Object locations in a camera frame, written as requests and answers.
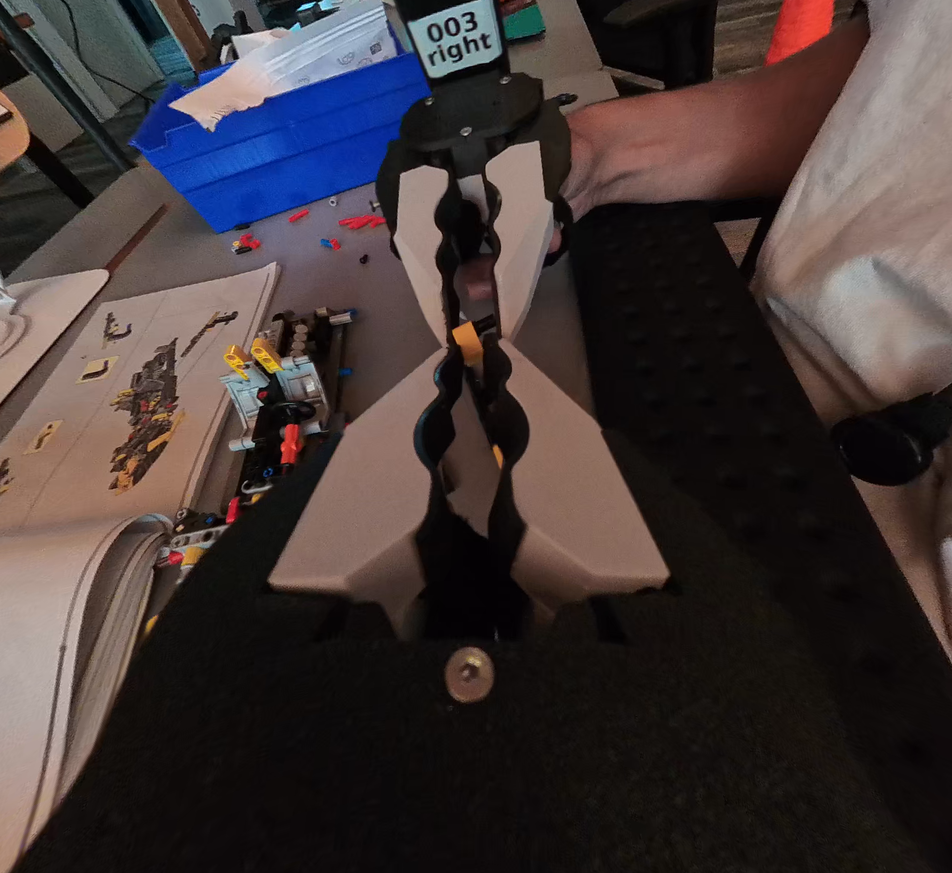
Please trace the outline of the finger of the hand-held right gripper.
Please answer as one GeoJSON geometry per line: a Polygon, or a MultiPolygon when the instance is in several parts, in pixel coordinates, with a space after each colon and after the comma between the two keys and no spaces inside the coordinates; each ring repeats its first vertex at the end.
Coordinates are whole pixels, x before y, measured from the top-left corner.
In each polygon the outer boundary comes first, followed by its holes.
{"type": "Polygon", "coordinates": [[[448,182],[447,171],[432,166],[401,174],[394,241],[423,318],[438,342],[453,348],[449,314],[452,246],[437,223],[438,205],[447,197],[448,182]]]}
{"type": "Polygon", "coordinates": [[[553,202],[545,195],[541,143],[507,147],[482,173],[492,256],[480,280],[492,292],[500,335],[512,340],[526,316],[553,231],[553,202]]]}

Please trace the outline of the person's right forearm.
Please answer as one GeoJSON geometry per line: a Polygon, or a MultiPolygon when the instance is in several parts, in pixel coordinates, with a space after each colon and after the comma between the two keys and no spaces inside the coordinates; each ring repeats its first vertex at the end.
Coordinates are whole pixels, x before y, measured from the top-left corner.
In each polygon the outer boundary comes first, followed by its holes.
{"type": "Polygon", "coordinates": [[[605,153],[611,200],[780,198],[870,37],[864,9],[786,60],[625,101],[605,153]]]}

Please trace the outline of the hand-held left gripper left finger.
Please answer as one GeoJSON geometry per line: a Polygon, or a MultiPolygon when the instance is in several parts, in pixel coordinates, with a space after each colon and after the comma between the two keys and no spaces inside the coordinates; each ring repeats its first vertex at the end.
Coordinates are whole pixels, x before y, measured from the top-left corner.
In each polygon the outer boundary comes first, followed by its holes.
{"type": "Polygon", "coordinates": [[[433,354],[346,430],[269,577],[279,591],[380,605],[399,636],[424,588],[414,537],[431,477],[414,447],[438,395],[433,354]]]}

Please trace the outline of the pile of red blue pins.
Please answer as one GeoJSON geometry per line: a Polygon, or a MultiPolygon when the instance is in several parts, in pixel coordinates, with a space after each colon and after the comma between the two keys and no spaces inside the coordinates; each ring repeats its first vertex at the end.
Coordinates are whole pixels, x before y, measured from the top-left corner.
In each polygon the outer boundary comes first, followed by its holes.
{"type": "Polygon", "coordinates": [[[388,231],[379,203],[362,193],[332,196],[240,224],[217,239],[225,258],[248,270],[276,263],[285,270],[326,258],[358,258],[388,231]]]}

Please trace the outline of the torn white printed paper bags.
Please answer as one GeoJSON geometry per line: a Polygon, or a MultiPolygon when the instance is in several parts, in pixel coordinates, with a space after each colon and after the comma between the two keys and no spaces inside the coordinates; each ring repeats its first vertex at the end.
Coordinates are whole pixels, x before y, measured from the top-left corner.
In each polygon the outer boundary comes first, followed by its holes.
{"type": "Polygon", "coordinates": [[[171,107],[212,132],[232,113],[397,54],[384,2],[360,0],[241,53],[225,72],[174,100],[171,107]]]}

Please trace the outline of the wooden document stand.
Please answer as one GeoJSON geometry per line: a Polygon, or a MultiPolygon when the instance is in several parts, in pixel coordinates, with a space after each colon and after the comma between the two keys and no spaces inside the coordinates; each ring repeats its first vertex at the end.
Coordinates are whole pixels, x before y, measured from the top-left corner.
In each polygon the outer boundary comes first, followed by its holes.
{"type": "Polygon", "coordinates": [[[103,289],[110,273],[74,274],[1,284],[1,401],[103,289]]]}

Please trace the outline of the blue plastic bin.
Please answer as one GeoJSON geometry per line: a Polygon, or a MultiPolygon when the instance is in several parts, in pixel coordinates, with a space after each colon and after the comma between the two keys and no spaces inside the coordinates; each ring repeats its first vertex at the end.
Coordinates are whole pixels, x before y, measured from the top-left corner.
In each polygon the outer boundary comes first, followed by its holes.
{"type": "Polygon", "coordinates": [[[207,131],[170,83],[135,148],[216,233],[375,181],[400,122],[429,92],[415,54],[280,94],[207,131]]]}

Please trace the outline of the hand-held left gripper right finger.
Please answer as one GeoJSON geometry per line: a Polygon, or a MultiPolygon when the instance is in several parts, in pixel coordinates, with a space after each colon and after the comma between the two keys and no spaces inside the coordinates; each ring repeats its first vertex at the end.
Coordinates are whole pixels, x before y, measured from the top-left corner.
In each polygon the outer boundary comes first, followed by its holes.
{"type": "Polygon", "coordinates": [[[664,587],[669,569],[595,420],[506,340],[485,344],[484,388],[501,471],[489,538],[533,622],[664,587]]]}

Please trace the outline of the partly built toy car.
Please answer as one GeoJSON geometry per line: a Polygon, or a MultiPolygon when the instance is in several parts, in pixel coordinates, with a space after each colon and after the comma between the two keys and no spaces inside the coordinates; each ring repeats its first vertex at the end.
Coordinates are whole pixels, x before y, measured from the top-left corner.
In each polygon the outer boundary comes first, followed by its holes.
{"type": "Polygon", "coordinates": [[[237,467],[232,493],[218,510],[182,507],[171,539],[158,550],[143,634],[155,626],[173,589],[229,527],[302,467],[308,451],[342,432],[341,408],[348,330],[355,308],[274,314],[246,347],[224,355],[221,377],[242,430],[230,440],[237,467]]]}

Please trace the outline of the open instruction booklet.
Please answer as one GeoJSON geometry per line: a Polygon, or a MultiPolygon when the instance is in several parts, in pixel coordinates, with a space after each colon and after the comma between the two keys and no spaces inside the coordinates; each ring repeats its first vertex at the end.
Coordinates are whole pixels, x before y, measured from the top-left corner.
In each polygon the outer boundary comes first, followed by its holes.
{"type": "Polygon", "coordinates": [[[97,743],[218,443],[223,354],[251,342],[280,273],[101,306],[2,440],[2,871],[97,743]]]}

